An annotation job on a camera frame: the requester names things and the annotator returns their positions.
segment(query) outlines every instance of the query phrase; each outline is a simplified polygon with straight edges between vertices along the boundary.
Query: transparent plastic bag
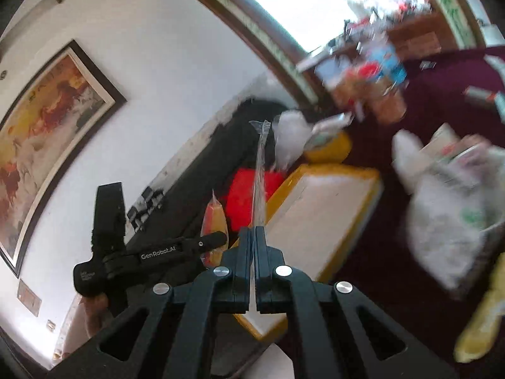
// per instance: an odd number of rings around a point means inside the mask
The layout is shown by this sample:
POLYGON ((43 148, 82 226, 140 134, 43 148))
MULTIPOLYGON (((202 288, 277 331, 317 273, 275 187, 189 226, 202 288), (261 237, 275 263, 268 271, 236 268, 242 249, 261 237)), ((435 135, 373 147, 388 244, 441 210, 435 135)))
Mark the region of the transparent plastic bag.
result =
POLYGON ((460 140, 447 124, 425 147, 407 131, 393 138, 393 167, 413 194, 408 246, 453 298, 467 294, 505 231, 503 165, 505 150, 478 136, 460 140))
POLYGON ((228 249, 228 226, 226 224, 226 216, 223 206, 214 195, 214 191, 212 191, 212 199, 205 209, 200 236, 204 237, 205 235, 209 235, 217 231, 221 231, 226 234, 226 244, 209 252, 205 252, 201 256, 201 261, 207 268, 219 266, 223 252, 228 249))
POLYGON ((256 171, 252 189, 252 226, 264 226, 266 223, 266 198, 264 196, 264 146, 270 132, 270 122, 249 121, 259 134, 258 152, 256 153, 256 171))

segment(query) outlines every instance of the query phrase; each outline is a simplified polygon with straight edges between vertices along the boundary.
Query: yellow object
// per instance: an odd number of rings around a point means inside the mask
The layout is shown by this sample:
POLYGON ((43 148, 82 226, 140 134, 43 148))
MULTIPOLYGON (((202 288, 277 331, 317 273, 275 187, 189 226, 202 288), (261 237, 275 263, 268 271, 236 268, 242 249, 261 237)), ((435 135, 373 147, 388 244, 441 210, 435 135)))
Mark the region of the yellow object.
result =
POLYGON ((456 341, 456 362, 468 363, 481 358, 496 340, 505 315, 505 254, 499 256, 490 279, 489 290, 456 341))
MULTIPOLYGON (((370 188, 361 202, 357 215, 355 215, 353 221, 348 224, 346 228, 347 230, 343 237, 335 239, 335 248, 328 256, 325 266, 317 272, 317 277, 314 278, 319 282, 327 283, 329 282, 332 275, 342 266, 345 258, 354 246, 354 242, 360 235, 360 232, 363 229, 363 225, 367 221, 368 215, 373 212, 375 203, 378 201, 382 192, 382 182, 380 180, 379 172, 371 168, 354 168, 340 164, 301 165, 282 183, 282 185, 268 200, 266 207, 267 233, 268 222, 272 219, 276 211, 282 206, 286 198, 289 197, 297 183, 299 183, 299 181, 304 178, 305 175, 322 177, 353 177, 355 179, 371 182, 370 188)), ((272 342, 278 338, 287 328, 287 320, 286 318, 282 318, 276 322, 273 328, 270 328, 268 332, 262 334, 253 326, 247 315, 244 316, 241 314, 236 314, 235 317, 237 318, 238 322, 244 328, 246 328, 257 340, 264 342, 272 342)))
POLYGON ((228 226, 226 225, 226 215, 224 213, 223 206, 217 200, 214 195, 214 191, 212 191, 212 199, 205 209, 200 236, 203 237, 217 231, 221 231, 226 234, 226 244, 210 252, 206 252, 202 256, 202 261, 207 268, 219 266, 221 258, 223 257, 223 252, 228 249, 228 226))
POLYGON ((349 136, 341 131, 332 141, 310 151, 305 151, 307 160, 313 164, 341 163, 353 147, 349 136))

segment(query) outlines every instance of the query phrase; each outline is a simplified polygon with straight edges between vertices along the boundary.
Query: plastic bag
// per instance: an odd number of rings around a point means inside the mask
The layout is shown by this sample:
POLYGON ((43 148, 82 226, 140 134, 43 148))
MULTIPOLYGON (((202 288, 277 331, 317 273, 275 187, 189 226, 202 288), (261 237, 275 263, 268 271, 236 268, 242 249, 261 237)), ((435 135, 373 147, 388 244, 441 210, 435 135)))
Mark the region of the plastic bag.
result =
POLYGON ((214 191, 212 191, 212 199, 207 204, 207 208, 205 209, 200 236, 204 237, 205 235, 209 235, 217 231, 221 231, 226 234, 226 244, 209 252, 205 252, 201 256, 201 261, 207 268, 219 266, 223 252, 228 249, 228 226, 226 224, 226 216, 223 206, 217 200, 216 196, 214 195, 214 191))
POLYGON ((284 111, 273 122, 276 168, 287 171, 304 150, 327 144, 352 121, 353 115, 347 112, 325 118, 313 125, 307 123, 301 111, 284 111))
POLYGON ((252 194, 252 226, 264 226, 266 223, 266 197, 264 195, 264 146, 270 132, 270 122, 249 121, 259 134, 258 152, 256 153, 256 170, 252 194))
POLYGON ((497 173, 505 150, 459 140, 444 124, 421 148, 407 131, 393 138, 393 167, 408 193, 407 241, 413 256, 453 297, 485 268, 503 234, 505 196, 497 173))
POLYGON ((367 61, 380 63, 385 75, 395 84, 401 84, 407 78, 407 72, 396 55, 387 34, 381 30, 373 30, 368 41, 359 44, 359 53, 367 61))

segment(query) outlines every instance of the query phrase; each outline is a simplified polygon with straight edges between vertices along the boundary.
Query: white wall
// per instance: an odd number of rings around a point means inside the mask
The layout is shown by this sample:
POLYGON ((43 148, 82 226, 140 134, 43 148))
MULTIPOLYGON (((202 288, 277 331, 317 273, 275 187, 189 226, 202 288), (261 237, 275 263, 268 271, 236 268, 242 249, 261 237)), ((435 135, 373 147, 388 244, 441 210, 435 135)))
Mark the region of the white wall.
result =
POLYGON ((42 299, 38 318, 17 300, 18 280, 0 263, 0 324, 46 366, 75 294, 72 269, 91 256, 97 186, 122 181, 130 206, 186 140, 266 70, 196 0, 65 0, 3 53, 0 115, 71 39, 127 103, 75 159, 32 235, 21 278, 42 299), (53 334, 48 319, 56 323, 53 334))

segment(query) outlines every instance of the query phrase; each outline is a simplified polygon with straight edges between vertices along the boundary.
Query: white plastic bag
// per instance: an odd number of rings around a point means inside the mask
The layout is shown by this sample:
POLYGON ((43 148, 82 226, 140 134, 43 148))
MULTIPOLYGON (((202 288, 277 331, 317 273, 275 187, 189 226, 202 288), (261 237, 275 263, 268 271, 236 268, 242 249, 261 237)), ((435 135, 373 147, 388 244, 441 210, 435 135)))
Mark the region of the white plastic bag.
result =
POLYGON ((407 131, 393 138, 393 168, 407 193, 407 241, 413 256, 454 297, 462 297, 496 249, 505 224, 503 178, 505 149, 486 154, 486 180, 455 158, 440 160, 456 149, 458 137, 444 124, 422 147, 407 131))
POLYGON ((352 121, 353 115, 346 112, 311 124, 307 123, 301 111, 284 111, 272 123, 276 168, 287 171, 304 150, 329 142, 352 121))

